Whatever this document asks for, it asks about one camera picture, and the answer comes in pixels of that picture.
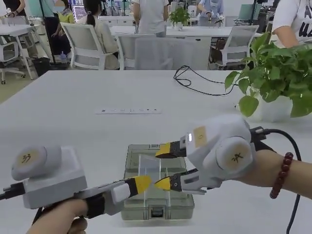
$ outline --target white shirt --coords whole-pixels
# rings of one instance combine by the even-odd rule
[[[289,26],[298,41],[312,39],[312,9],[310,0],[281,0],[276,8],[272,32],[282,26]],[[280,41],[277,46],[283,47]]]
[[[138,32],[141,34],[156,34],[165,31],[164,6],[168,0],[132,0],[140,4],[140,23]]]
[[[109,26],[105,22],[100,21],[97,17],[94,17],[96,25],[94,30],[97,35],[97,39],[106,53],[114,53],[118,51],[118,45],[112,37],[112,33],[109,29]],[[86,24],[87,16],[82,17],[76,23],[77,24]],[[116,70],[119,68],[118,59],[114,55],[109,55],[106,58],[105,69],[107,70]]]

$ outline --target human hand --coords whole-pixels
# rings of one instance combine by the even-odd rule
[[[15,12],[10,12],[7,14],[8,18],[13,18],[15,17]]]
[[[270,150],[260,150],[255,154],[255,166],[247,174],[236,180],[257,187],[272,187],[280,171],[284,157]]]
[[[27,234],[85,234],[87,221],[75,218],[86,215],[87,211],[84,200],[66,201],[39,218]]]

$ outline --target laptop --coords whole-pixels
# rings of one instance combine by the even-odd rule
[[[261,7],[262,7],[262,4],[256,5],[254,15],[253,15],[254,20],[258,19]],[[240,7],[239,15],[238,15],[238,20],[250,20],[252,11],[253,11],[253,4],[242,4]]]

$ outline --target black wire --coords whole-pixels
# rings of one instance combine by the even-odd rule
[[[196,71],[194,71],[192,68],[190,68],[189,66],[186,66],[186,65],[183,65],[182,67],[180,67],[179,69],[176,70],[175,72],[175,75],[174,75],[174,80],[176,82],[178,82],[179,85],[187,88],[187,89],[190,89],[190,90],[193,90],[195,92],[198,92],[198,93],[201,93],[201,94],[205,94],[205,95],[209,95],[209,96],[215,96],[215,97],[219,97],[219,96],[225,96],[225,95],[228,95],[230,92],[232,92],[234,86],[237,86],[237,84],[233,84],[230,91],[228,91],[227,93],[224,93],[224,94],[209,94],[209,93],[205,93],[203,91],[200,91],[200,90],[197,90],[197,89],[194,89],[191,87],[192,85],[192,82],[191,80],[189,79],[186,79],[186,78],[179,78],[183,73],[187,72],[188,70],[192,71],[193,73],[195,73],[196,75],[198,75],[199,77],[205,79],[206,81],[209,81],[209,82],[212,82],[212,83],[215,83],[215,84],[224,84],[224,82],[220,82],[220,81],[215,81],[215,80],[210,80],[208,78],[205,78],[203,77],[202,75],[200,75],[199,73],[197,73]]]
[[[0,201],[5,200],[5,194],[0,194]]]
[[[286,132],[284,132],[282,130],[279,130],[279,129],[265,129],[263,131],[263,133],[265,133],[265,134],[277,133],[277,134],[281,134],[284,137],[286,137],[291,142],[291,144],[292,144],[292,146],[294,148],[297,160],[301,161],[301,155],[300,155],[299,147],[298,147],[297,143],[295,142],[295,140],[288,133],[286,133]],[[292,215],[291,215],[290,221],[289,221],[287,229],[286,229],[286,234],[289,234],[290,231],[291,231],[291,228],[292,228],[292,225],[293,225],[293,221],[294,221],[294,218],[295,218],[296,213],[297,213],[299,201],[300,201],[300,195],[297,194],[296,200],[294,202],[293,209],[292,209]]]
[[[36,213],[36,215],[35,215],[35,218],[34,218],[34,220],[33,220],[32,225],[34,225],[34,223],[35,223],[41,216],[42,216],[42,207],[39,208],[39,209],[37,210],[37,213]]]

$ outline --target transparent container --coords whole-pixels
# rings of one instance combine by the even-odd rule
[[[183,158],[158,159],[159,145],[130,145],[128,148],[124,178],[149,175],[153,183],[186,171]],[[123,220],[190,219],[194,210],[193,196],[175,191],[163,191],[152,184],[143,194],[124,203]]]

